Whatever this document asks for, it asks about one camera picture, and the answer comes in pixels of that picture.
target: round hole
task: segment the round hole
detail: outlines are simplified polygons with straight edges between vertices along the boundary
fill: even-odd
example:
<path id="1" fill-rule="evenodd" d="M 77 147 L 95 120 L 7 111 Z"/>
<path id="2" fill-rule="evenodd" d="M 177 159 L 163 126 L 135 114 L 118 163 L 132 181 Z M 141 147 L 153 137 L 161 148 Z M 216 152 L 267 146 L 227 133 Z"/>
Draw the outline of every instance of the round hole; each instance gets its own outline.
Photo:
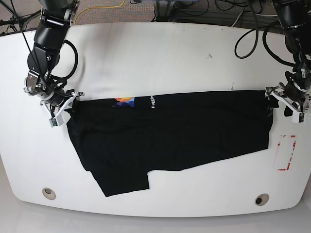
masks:
<path id="1" fill-rule="evenodd" d="M 56 194 L 50 188 L 44 188 L 42 194 L 49 200 L 54 200 L 56 198 Z"/>
<path id="2" fill-rule="evenodd" d="M 265 205 L 269 200 L 269 195 L 268 194 L 261 194 L 255 199 L 255 204 L 258 206 L 263 206 Z"/>

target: black t-shirt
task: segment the black t-shirt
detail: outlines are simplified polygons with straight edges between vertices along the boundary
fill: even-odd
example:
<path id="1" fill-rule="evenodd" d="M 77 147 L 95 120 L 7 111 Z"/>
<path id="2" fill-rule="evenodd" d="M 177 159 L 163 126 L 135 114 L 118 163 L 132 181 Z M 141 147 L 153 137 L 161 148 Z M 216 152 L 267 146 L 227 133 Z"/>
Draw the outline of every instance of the black t-shirt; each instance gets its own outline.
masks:
<path id="1" fill-rule="evenodd" d="M 273 123 L 264 91 L 77 101 L 70 115 L 70 139 L 107 197 L 149 189 L 152 170 L 267 149 Z"/>

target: white table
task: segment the white table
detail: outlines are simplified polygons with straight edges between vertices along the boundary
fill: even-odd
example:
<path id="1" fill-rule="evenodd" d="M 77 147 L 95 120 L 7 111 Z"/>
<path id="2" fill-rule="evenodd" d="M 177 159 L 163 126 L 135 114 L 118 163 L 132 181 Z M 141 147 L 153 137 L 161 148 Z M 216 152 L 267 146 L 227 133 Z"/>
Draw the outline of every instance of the white table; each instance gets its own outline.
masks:
<path id="1" fill-rule="evenodd" d="M 76 26 L 68 40 L 78 49 L 79 65 L 67 88 L 84 91 L 82 100 L 93 100 L 262 90 L 286 82 L 288 68 L 271 58 L 261 41 L 248 59 L 234 56 L 235 42 L 245 31 L 182 23 Z M 26 33 L 31 44 L 34 34 Z M 269 34 L 267 40 L 275 53 L 292 60 L 284 36 Z M 254 35 L 247 36 L 239 54 L 248 53 L 253 43 Z M 0 38 L 0 51 L 0 153 L 18 199 L 86 212 L 157 217 L 238 215 L 299 203 L 311 172 L 311 119 L 306 124 L 292 123 L 283 116 L 283 104 L 275 110 L 269 149 L 180 172 L 152 171 L 148 174 L 150 190 L 106 198 L 83 169 L 66 126 L 51 128 L 39 98 L 23 92 L 29 52 L 22 35 Z M 73 62 L 73 52 L 64 46 L 53 73 L 68 74 Z M 284 162 L 283 155 L 276 156 L 281 135 L 296 135 L 288 171 L 278 171 Z M 42 195 L 45 187 L 56 192 L 55 200 Z M 270 200 L 256 206 L 255 198 L 262 193 L 269 194 Z"/>

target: yellow cable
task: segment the yellow cable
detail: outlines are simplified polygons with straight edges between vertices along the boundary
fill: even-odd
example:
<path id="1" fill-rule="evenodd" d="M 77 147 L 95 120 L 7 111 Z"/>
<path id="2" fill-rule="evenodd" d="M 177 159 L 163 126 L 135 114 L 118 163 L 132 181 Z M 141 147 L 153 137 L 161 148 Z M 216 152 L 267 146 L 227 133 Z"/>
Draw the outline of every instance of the yellow cable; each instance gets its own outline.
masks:
<path id="1" fill-rule="evenodd" d="M 83 12 L 85 12 L 85 11 L 87 11 L 87 10 L 95 9 L 95 8 L 118 8 L 118 7 L 122 7 L 122 6 L 125 4 L 125 1 L 126 1 L 126 0 L 123 0 L 123 2 L 122 2 L 120 5 L 118 5 L 118 6 L 92 6 L 92 7 L 86 8 L 85 10 L 81 11 L 81 12 L 77 15 L 76 19 L 75 19 L 74 22 L 73 22 L 73 25 L 76 25 L 77 18 L 80 16 L 80 14 L 82 14 Z"/>

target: robotic arm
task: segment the robotic arm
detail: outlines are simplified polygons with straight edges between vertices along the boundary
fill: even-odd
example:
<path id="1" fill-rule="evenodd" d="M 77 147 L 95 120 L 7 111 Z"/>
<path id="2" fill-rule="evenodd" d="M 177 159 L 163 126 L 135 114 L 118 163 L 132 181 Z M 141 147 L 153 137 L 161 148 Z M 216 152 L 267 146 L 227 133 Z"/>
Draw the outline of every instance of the robotic arm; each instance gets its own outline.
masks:
<path id="1" fill-rule="evenodd" d="M 25 80 L 24 90 L 31 96 L 41 97 L 41 105 L 51 115 L 50 123 L 60 126 L 63 123 L 61 114 L 70 109 L 76 97 L 84 95 L 74 90 L 64 91 L 67 80 L 74 74 L 78 53 L 66 35 L 74 20 L 78 0 L 39 0 L 42 4 L 42 16 L 35 34 L 35 44 L 28 56 L 29 73 Z M 293 116 L 296 123 L 305 122 L 305 110 L 309 108 L 311 87 L 311 22 L 307 3 L 304 0 L 273 0 L 279 22 L 272 23 L 263 33 L 263 43 L 270 55 L 284 65 L 293 67 L 293 73 L 286 72 L 286 85 L 266 88 L 266 97 L 275 97 L 287 105 L 287 114 Z M 281 60 L 269 49 L 266 36 L 270 28 L 281 24 L 285 32 L 285 44 L 293 54 L 295 63 Z M 72 72 L 60 78 L 51 74 L 59 62 L 59 52 L 66 43 L 75 53 L 75 65 Z"/>
<path id="2" fill-rule="evenodd" d="M 66 40 L 66 36 L 80 2 L 39 1 L 43 6 L 42 16 L 35 33 L 34 48 L 28 56 L 29 73 L 25 79 L 24 91 L 31 96 L 41 97 L 41 105 L 51 115 L 50 123 L 53 127 L 63 123 L 62 112 L 72 107 L 76 97 L 83 95 L 83 92 L 65 92 L 63 89 L 78 65 L 78 52 L 74 45 Z M 73 49 L 75 64 L 71 73 L 61 78 L 52 75 L 51 72 L 59 62 L 59 52 L 64 43 Z"/>

